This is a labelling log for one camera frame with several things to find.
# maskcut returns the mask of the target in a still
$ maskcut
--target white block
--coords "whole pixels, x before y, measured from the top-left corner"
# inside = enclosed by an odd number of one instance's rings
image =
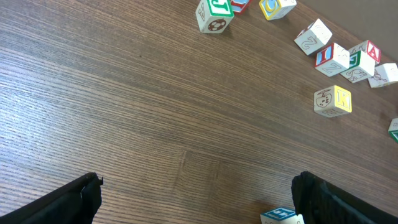
[[[332,43],[317,54],[315,68],[328,77],[337,75],[349,68],[349,52]]]
[[[276,208],[260,215],[261,224],[304,224],[303,216],[296,215],[294,210]]]
[[[374,76],[368,78],[372,88],[383,87],[398,82],[398,68],[396,63],[385,63],[374,68]]]
[[[260,8],[268,21],[280,19],[296,5],[296,0],[261,0]]]
[[[355,52],[363,51],[367,53],[373,60],[376,62],[376,65],[380,63],[381,59],[381,50],[378,48],[374,43],[372,43],[370,40],[364,41],[357,46],[349,49],[349,53],[353,54]]]
[[[338,86],[331,86],[313,95],[313,110],[317,114],[332,118],[353,111],[351,92]]]
[[[196,11],[200,32],[220,34],[234,17],[229,0],[201,0]]]
[[[294,42],[296,42],[305,54],[309,55],[325,46],[330,37],[330,30],[320,19],[317,19],[313,24],[301,31]]]
[[[371,78],[374,75],[374,60],[363,51],[356,52],[349,56],[349,69],[341,75],[352,83]]]
[[[388,129],[388,133],[398,143],[398,118],[393,119]]]

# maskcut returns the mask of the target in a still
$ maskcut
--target gray floor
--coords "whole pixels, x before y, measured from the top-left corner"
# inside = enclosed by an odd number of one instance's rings
[[[374,42],[398,60],[397,0],[299,0],[363,40]]]

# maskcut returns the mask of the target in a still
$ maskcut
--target alphabet block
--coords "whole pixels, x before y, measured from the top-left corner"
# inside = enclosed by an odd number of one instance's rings
[[[268,21],[280,19],[296,5],[296,0],[261,0],[260,8]]]
[[[315,68],[328,77],[337,75],[349,68],[349,52],[332,43],[317,54]]]
[[[249,7],[251,0],[231,0],[232,10],[236,15],[241,15]]]
[[[301,31],[294,42],[296,42],[305,54],[309,55],[325,46],[330,40],[331,35],[332,33],[326,25],[324,25],[320,19],[317,19],[314,23]]]
[[[328,118],[353,111],[351,92],[336,85],[314,93],[313,100],[314,111]]]
[[[371,78],[374,75],[374,60],[360,50],[350,55],[349,69],[340,74],[352,83]]]
[[[374,45],[374,43],[372,43],[370,40],[362,42],[357,46],[349,49],[348,51],[350,54],[353,54],[361,50],[367,53],[371,58],[373,58],[373,60],[376,62],[376,65],[380,63],[381,50],[376,45]]]
[[[294,210],[288,208],[276,208],[260,215],[261,224],[298,224],[303,223],[303,216],[296,215]]]
[[[390,124],[390,128],[388,129],[388,133],[391,135],[393,140],[398,143],[398,118],[393,119]]]
[[[196,11],[200,32],[220,34],[234,17],[229,0],[201,0]]]
[[[384,87],[398,82],[398,68],[396,63],[385,63],[374,68],[374,76],[368,78],[372,88]]]

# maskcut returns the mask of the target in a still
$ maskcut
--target wooden table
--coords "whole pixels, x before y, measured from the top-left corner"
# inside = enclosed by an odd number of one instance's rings
[[[259,223],[304,170],[398,215],[398,85],[328,78],[293,41],[318,17],[360,40],[300,3],[268,22],[257,1],[201,34],[197,4],[0,1],[0,215],[94,171],[95,223]],[[332,85],[352,114],[313,112]]]

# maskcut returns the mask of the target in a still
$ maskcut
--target toy block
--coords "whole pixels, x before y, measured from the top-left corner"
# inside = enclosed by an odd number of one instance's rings
[[[398,118],[393,119],[388,129],[388,133],[398,143]]]
[[[358,44],[357,46],[349,49],[349,53],[353,54],[355,52],[363,51],[367,53],[373,60],[376,62],[376,64],[380,63],[381,59],[381,50],[378,48],[374,43],[372,43],[370,40],[367,40],[365,42],[362,42]]]
[[[200,32],[220,34],[234,17],[229,0],[201,0],[196,11]]]
[[[313,100],[313,110],[328,118],[349,114],[353,111],[351,93],[336,85],[314,93]]]
[[[374,60],[360,50],[349,56],[349,69],[340,74],[352,83],[371,78],[374,75]]]
[[[385,63],[374,68],[374,76],[368,78],[372,88],[384,87],[398,82],[398,68],[396,63]]]
[[[349,52],[332,43],[317,54],[315,68],[328,77],[337,75],[349,68]]]
[[[260,8],[268,21],[280,19],[296,5],[296,0],[261,0]]]
[[[249,7],[251,0],[231,0],[232,11],[241,15]]]
[[[324,25],[320,19],[317,19],[306,29],[301,31],[294,42],[296,42],[305,54],[309,55],[325,46],[330,40],[331,35],[326,25]]]
[[[261,224],[304,224],[303,216],[296,215],[294,210],[288,208],[276,208],[260,215]]]

